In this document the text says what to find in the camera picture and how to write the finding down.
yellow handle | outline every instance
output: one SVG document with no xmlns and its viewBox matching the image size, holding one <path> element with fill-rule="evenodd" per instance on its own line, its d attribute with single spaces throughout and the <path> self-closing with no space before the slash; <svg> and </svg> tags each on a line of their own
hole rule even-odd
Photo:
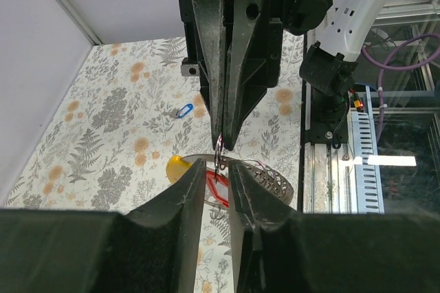
<svg viewBox="0 0 440 293">
<path fill-rule="evenodd" d="M 186 173 L 192 164 L 182 160 L 181 156 L 173 155 L 166 164 L 166 176 L 171 184 L 174 184 Z"/>
</svg>

red object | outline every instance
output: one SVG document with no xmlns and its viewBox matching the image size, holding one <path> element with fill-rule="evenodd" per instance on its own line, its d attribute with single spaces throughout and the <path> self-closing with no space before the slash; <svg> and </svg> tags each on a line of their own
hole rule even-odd
<svg viewBox="0 0 440 293">
<path fill-rule="evenodd" d="M 217 174 L 217 177 L 215 177 L 214 171 L 206 171 L 206 184 L 208 185 L 209 190 L 212 193 L 212 196 L 222 205 L 224 205 L 226 208 L 229 208 L 229 202 L 228 198 L 224 197 L 216 187 L 217 184 L 221 184 L 228 190 L 228 179 L 222 175 Z"/>
</svg>

floral tablecloth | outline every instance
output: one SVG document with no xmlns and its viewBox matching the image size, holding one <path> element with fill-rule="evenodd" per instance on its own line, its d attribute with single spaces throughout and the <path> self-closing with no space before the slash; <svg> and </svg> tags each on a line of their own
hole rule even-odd
<svg viewBox="0 0 440 293">
<path fill-rule="evenodd" d="M 234 152 L 284 175 L 296 192 L 303 38 L 284 35 L 280 83 L 245 121 Z M 7 207 L 127 213 L 169 186 L 173 154 L 211 153 L 198 78 L 183 78 L 183 38 L 92 49 L 6 202 Z M 192 103 L 183 119 L 162 113 Z M 296 205 L 296 195 L 292 206 Z M 195 292 L 233 292 L 230 227 L 205 205 Z"/>
</svg>

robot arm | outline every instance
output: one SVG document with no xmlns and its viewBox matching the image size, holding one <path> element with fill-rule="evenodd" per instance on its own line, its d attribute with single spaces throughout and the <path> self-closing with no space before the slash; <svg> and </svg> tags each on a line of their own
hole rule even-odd
<svg viewBox="0 0 440 293">
<path fill-rule="evenodd" d="M 222 135 L 232 150 L 243 121 L 267 88 L 278 84 L 283 30 L 302 35 L 327 15 L 329 24 L 321 25 L 300 75 L 323 97 L 345 94 L 366 33 L 385 1 L 179 0 L 188 48 L 182 73 L 199 75 L 212 145 Z"/>
</svg>

key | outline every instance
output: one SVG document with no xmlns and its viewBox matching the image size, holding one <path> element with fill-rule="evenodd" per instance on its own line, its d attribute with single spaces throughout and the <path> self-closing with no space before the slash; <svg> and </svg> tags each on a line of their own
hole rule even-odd
<svg viewBox="0 0 440 293">
<path fill-rule="evenodd" d="M 179 117 L 179 112 L 180 112 L 179 109 L 172 109 L 171 111 L 168 111 L 168 112 L 164 112 L 164 113 L 162 113 L 162 115 L 163 115 L 163 116 L 170 116 L 170 117 L 172 117 L 173 119 L 178 119 L 178 117 Z"/>
</svg>

